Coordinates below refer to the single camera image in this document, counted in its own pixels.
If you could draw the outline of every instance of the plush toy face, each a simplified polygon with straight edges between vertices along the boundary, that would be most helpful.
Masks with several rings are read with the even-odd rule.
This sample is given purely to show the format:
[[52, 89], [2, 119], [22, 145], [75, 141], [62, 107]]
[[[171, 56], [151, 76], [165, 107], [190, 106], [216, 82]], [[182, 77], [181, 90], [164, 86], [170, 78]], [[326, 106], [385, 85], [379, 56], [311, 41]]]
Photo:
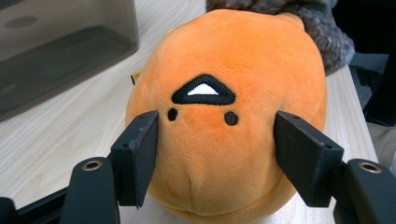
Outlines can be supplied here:
[[300, 22], [216, 10], [167, 34], [126, 121], [159, 111], [155, 200], [199, 223], [253, 223], [295, 192], [276, 163], [276, 112], [321, 130], [325, 105], [322, 61]]

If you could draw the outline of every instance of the gray fuzzy fabric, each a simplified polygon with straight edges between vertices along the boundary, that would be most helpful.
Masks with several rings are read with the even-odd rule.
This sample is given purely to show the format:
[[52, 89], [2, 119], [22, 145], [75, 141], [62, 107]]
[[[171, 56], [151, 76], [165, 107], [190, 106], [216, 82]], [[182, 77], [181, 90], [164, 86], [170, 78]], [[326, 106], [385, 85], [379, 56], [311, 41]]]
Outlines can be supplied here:
[[329, 75], [347, 65], [355, 54], [353, 41], [332, 20], [336, 3], [337, 0], [206, 0], [206, 11], [227, 8], [268, 15], [282, 12], [297, 15], [317, 44]]

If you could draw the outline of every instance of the clear plastic box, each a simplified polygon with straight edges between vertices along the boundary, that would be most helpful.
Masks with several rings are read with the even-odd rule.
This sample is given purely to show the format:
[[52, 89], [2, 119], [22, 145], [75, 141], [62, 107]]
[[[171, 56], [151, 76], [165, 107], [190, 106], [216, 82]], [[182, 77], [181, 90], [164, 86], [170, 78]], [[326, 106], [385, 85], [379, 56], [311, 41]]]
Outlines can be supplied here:
[[137, 48], [134, 0], [0, 1], [0, 121]]

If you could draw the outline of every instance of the stuffed toy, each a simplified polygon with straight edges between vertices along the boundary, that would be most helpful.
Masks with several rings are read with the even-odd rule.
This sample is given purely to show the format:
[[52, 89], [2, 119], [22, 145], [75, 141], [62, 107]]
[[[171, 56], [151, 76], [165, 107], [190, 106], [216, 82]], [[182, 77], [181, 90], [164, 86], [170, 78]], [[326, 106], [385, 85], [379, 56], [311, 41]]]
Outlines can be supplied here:
[[295, 193], [276, 162], [285, 111], [323, 130], [325, 69], [291, 13], [219, 9], [169, 31], [134, 79], [126, 123], [159, 113], [148, 193], [196, 223], [255, 223]]

